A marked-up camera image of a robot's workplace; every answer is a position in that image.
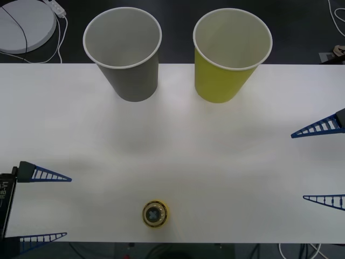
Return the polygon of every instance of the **black floor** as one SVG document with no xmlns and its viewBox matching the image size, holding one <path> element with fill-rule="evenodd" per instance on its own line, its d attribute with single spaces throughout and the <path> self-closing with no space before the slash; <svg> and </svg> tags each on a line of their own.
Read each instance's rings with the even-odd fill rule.
<svg viewBox="0 0 345 259">
<path fill-rule="evenodd" d="M 318 64 L 320 52 L 331 52 L 335 45 L 345 45 L 345 38 L 333 24 L 327 0 L 58 0 L 58 3 L 66 10 L 69 22 L 61 47 L 63 63 L 91 63 L 82 47 L 85 27 L 99 13 L 120 6 L 146 10 L 159 21 L 163 32 L 160 63 L 193 63 L 194 26 L 204 14 L 219 8 L 240 8 L 267 24 L 273 36 L 267 64 Z M 333 10 L 345 8 L 345 1 L 331 0 L 331 5 Z M 345 18 L 345 11 L 339 15 Z M 336 21 L 345 32 L 345 23 Z M 64 28 L 65 21 L 60 19 L 60 23 Z M 28 53 L 27 60 L 47 60 L 56 49 L 57 37 L 56 31 L 45 45 Z M 0 63 L 14 62 L 20 59 L 0 54 Z M 57 55 L 50 62 L 58 63 Z"/>
<path fill-rule="evenodd" d="M 277 244 L 165 244 L 137 243 L 128 250 L 126 243 L 71 243 L 56 242 L 30 251 L 18 259 L 279 259 Z M 315 250 L 309 245 L 301 250 L 299 244 L 283 244 L 282 251 L 287 259 L 310 258 Z M 345 247 L 323 244 L 320 251 L 329 259 L 345 258 Z"/>
</svg>

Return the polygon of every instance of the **white round device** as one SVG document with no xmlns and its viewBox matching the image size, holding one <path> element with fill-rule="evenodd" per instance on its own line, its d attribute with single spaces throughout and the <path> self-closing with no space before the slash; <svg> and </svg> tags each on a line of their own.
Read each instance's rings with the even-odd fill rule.
<svg viewBox="0 0 345 259">
<path fill-rule="evenodd" d="M 3 6 L 23 28 L 27 52 L 42 46 L 53 35 L 56 18 L 45 3 L 37 0 L 17 0 Z M 0 8 L 0 51 L 25 53 L 25 37 L 18 24 Z"/>
</svg>

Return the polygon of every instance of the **cup rim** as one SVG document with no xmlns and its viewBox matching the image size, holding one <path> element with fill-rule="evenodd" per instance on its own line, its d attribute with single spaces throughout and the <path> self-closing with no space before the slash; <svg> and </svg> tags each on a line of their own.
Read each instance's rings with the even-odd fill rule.
<svg viewBox="0 0 345 259">
<path fill-rule="evenodd" d="M 158 27 L 158 30 L 159 30 L 159 33 L 160 33 L 160 38 L 158 40 L 158 43 L 157 43 L 157 47 L 153 50 L 153 52 L 145 59 L 143 59 L 142 61 L 140 62 L 137 62 L 135 64 L 132 64 L 132 65 L 128 65 L 128 66 L 109 66 L 109 65 L 106 65 L 106 64 L 103 64 L 102 62 L 99 62 L 98 60 L 96 60 L 95 58 L 93 58 L 91 56 L 91 54 L 89 53 L 89 51 L 87 50 L 87 47 L 86 47 L 86 43 L 85 43 L 85 40 L 86 40 L 86 33 L 89 29 L 89 27 L 91 26 L 91 24 L 93 24 L 100 16 L 108 13 L 108 12 L 111 12 L 111 11 L 114 11 L 114 10 L 119 10 L 119 9 L 131 9 L 131 10 L 136 10 L 136 11 L 139 11 L 139 12 L 142 12 L 146 15 L 148 15 L 157 25 Z M 82 45 L 84 47 L 84 51 L 85 53 L 87 54 L 87 56 L 92 60 L 94 61 L 97 65 L 100 65 L 102 67 L 106 67 L 108 69 L 130 69 L 132 67 L 136 67 L 136 66 L 139 66 L 143 63 L 145 63 L 146 61 L 148 61 L 154 54 L 156 54 L 157 50 L 159 49 L 160 45 L 161 45 L 161 42 L 162 42 L 162 29 L 161 29 L 161 26 L 159 24 L 159 22 L 157 21 L 157 19 L 150 13 L 142 10 L 142 9 L 139 9 L 139 8 L 135 8 L 135 7 L 118 7 L 118 8 L 112 8 L 112 9 L 109 9 L 107 11 L 104 11 L 102 13 L 100 13 L 99 15 L 97 15 L 96 17 L 94 17 L 91 22 L 89 22 L 89 24 L 87 25 L 85 31 L 84 31 L 84 35 L 82 37 Z"/>
<path fill-rule="evenodd" d="M 202 52 L 201 50 L 199 49 L 197 43 L 196 43 L 196 39 L 195 39 L 195 33 L 196 33 L 196 29 L 199 25 L 199 23 L 205 19 L 207 16 L 211 15 L 212 13 L 215 13 L 215 12 L 219 12 L 219 11 L 224 11 L 224 10 L 231 10 L 231 11 L 238 11 L 238 12 L 244 12 L 252 17 L 254 17 L 259 23 L 261 23 L 267 30 L 268 32 L 268 35 L 270 37 L 270 49 L 268 50 L 266 56 L 260 60 L 259 62 L 257 62 L 256 64 L 254 65 L 251 65 L 251 66 L 247 66 L 247 67 L 226 67 L 226 66 L 222 66 L 222 65 L 219 65 L 215 62 L 213 62 L 212 60 L 210 60 L 209 58 L 207 58 Z M 221 69 L 226 69 L 226 70 L 231 70 L 231 71 L 244 71 L 244 70 L 249 70 L 249 69 L 252 69 L 252 68 L 255 68 L 257 67 L 258 65 L 262 64 L 268 57 L 269 55 L 271 54 L 271 51 L 272 51 L 272 46 L 273 46 L 273 39 L 272 39 L 272 34 L 269 30 L 269 28 L 267 27 L 267 25 L 259 18 L 257 17 L 256 15 L 250 13 L 250 12 L 247 12 L 247 11 L 244 11 L 244 10 L 241 10 L 241 9 L 237 9 L 237 8 L 221 8 L 221 9 L 216 9 L 214 11 L 211 11 L 211 12 L 208 12 L 207 14 L 205 14 L 203 17 L 201 17 L 199 19 L 199 21 L 196 23 L 195 27 L 194 27 L 194 30 L 193 30 L 193 42 L 194 42 L 194 47 L 196 48 L 196 50 L 198 51 L 198 53 L 209 63 L 211 63 L 212 65 L 214 66 L 217 66 L 217 67 L 220 67 Z"/>
</svg>

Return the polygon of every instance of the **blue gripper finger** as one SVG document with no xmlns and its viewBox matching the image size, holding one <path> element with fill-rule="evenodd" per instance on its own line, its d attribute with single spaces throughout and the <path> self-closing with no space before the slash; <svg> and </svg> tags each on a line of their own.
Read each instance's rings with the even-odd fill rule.
<svg viewBox="0 0 345 259">
<path fill-rule="evenodd" d="M 345 109 L 291 134 L 291 138 L 345 133 Z"/>
</svg>

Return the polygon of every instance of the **black cable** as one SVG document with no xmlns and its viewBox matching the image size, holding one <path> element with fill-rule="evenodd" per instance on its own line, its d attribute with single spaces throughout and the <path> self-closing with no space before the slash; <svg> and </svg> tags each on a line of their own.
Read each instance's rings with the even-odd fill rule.
<svg viewBox="0 0 345 259">
<path fill-rule="evenodd" d="M 24 58 L 22 59 L 22 62 L 23 62 L 24 59 L 26 58 L 26 53 L 27 53 L 27 39 L 26 39 L 26 35 L 25 35 L 25 32 L 24 32 L 23 28 L 22 28 L 21 25 L 16 21 L 16 19 L 14 19 L 13 16 L 11 16 L 11 18 L 18 24 L 18 26 L 20 27 L 20 29 L 22 30 L 22 32 L 23 32 L 23 34 L 24 34 L 24 38 L 25 38 L 25 53 L 24 53 Z"/>
<path fill-rule="evenodd" d="M 70 245 L 70 247 L 73 249 L 73 251 L 81 258 L 81 259 L 86 259 L 85 257 L 83 257 L 74 246 L 72 246 L 71 243 L 68 243 Z"/>
<path fill-rule="evenodd" d="M 306 247 L 306 244 L 301 244 L 301 246 L 300 246 L 300 255 L 298 256 L 298 259 L 302 259 L 305 247 Z"/>
<path fill-rule="evenodd" d="M 255 252 L 258 251 L 258 258 L 260 258 L 260 244 L 256 244 L 249 255 L 249 259 L 253 259 Z"/>
<path fill-rule="evenodd" d="M 308 244 L 306 244 L 306 259 L 308 259 L 309 252 L 308 252 Z"/>
</svg>

